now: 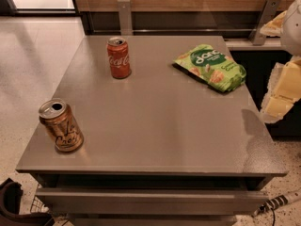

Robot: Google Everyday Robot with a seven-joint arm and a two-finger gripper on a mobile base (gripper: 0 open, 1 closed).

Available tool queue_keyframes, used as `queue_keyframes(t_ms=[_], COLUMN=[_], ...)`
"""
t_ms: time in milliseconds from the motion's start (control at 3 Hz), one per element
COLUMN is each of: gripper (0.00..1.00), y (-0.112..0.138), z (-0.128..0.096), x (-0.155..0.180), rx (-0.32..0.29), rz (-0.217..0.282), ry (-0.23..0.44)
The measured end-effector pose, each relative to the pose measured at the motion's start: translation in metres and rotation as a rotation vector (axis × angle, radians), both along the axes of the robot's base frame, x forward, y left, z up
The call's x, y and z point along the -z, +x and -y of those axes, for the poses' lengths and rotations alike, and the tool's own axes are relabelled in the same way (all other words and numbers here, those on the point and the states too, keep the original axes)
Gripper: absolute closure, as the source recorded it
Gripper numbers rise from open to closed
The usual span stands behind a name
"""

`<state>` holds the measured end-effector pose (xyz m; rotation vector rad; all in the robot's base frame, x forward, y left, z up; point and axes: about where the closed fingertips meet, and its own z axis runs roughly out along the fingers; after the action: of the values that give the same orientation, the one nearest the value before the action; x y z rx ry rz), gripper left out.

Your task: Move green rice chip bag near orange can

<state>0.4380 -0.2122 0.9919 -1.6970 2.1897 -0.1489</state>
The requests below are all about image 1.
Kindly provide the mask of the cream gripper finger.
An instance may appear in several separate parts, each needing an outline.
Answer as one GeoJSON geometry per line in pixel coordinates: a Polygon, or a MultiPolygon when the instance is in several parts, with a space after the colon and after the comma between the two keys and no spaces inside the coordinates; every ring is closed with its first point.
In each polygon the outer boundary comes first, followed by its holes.
{"type": "Polygon", "coordinates": [[[277,62],[267,88],[261,102],[261,118],[265,123],[276,123],[301,99],[301,57],[293,56],[286,64],[277,62]]]}
{"type": "Polygon", "coordinates": [[[273,20],[271,20],[267,24],[265,24],[260,29],[260,32],[264,36],[280,37],[286,14],[287,14],[287,11],[283,11],[280,14],[278,14],[277,17],[275,17],[273,20]]]}

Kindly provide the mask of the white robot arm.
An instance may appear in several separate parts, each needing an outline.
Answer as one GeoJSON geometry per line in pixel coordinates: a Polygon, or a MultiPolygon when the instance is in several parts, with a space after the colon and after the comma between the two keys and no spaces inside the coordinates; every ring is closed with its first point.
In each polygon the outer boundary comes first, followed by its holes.
{"type": "Polygon", "coordinates": [[[282,47],[292,55],[286,64],[275,64],[261,102],[262,120],[276,123],[301,99],[301,0],[294,0],[287,10],[265,24],[261,33],[280,37],[282,47]]]}

